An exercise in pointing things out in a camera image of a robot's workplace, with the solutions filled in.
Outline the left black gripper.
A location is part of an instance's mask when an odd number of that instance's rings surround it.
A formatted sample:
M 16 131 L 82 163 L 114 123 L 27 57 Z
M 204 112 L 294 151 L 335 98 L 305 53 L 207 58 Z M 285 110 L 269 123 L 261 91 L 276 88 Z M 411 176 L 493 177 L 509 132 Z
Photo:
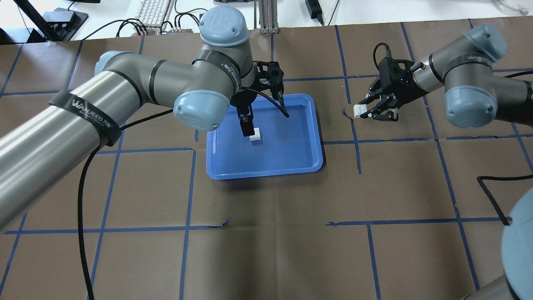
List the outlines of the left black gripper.
M 257 95 L 265 97 L 279 110 L 285 109 L 284 72 L 277 61 L 253 61 L 251 84 L 244 85 L 231 99 L 230 105 L 237 108 L 239 124 L 244 137 L 254 135 L 253 109 L 251 103 Z

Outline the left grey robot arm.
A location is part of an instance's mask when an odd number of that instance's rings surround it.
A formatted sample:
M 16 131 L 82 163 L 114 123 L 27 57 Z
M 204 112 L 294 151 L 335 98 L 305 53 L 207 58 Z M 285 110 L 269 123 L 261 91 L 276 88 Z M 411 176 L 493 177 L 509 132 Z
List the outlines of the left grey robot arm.
M 95 75 L 1 138 L 0 220 L 5 233 L 94 150 L 113 146 L 144 104 L 171 108 L 198 131 L 218 129 L 246 88 L 259 83 L 244 15 L 218 6 L 199 23 L 203 46 L 190 64 L 108 51 Z

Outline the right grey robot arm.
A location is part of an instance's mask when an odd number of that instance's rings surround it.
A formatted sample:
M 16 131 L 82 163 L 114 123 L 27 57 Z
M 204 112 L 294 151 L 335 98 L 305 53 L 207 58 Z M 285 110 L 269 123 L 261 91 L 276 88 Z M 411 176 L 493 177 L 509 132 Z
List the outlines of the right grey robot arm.
M 459 128 L 479 128 L 493 120 L 532 125 L 532 82 L 493 74 L 493 63 L 503 58 L 508 44 L 500 30 L 484 23 L 463 33 L 443 48 L 419 61 L 394 59 L 382 43 L 385 56 L 374 61 L 379 76 L 354 116 L 377 121 L 398 121 L 398 109 L 440 88 L 449 123 Z M 510 182 L 531 179 L 479 176 L 484 191 L 504 225 L 501 262 L 504 273 L 467 300 L 531 300 L 532 298 L 532 191 L 514 205 L 510 216 L 501 211 L 485 181 Z

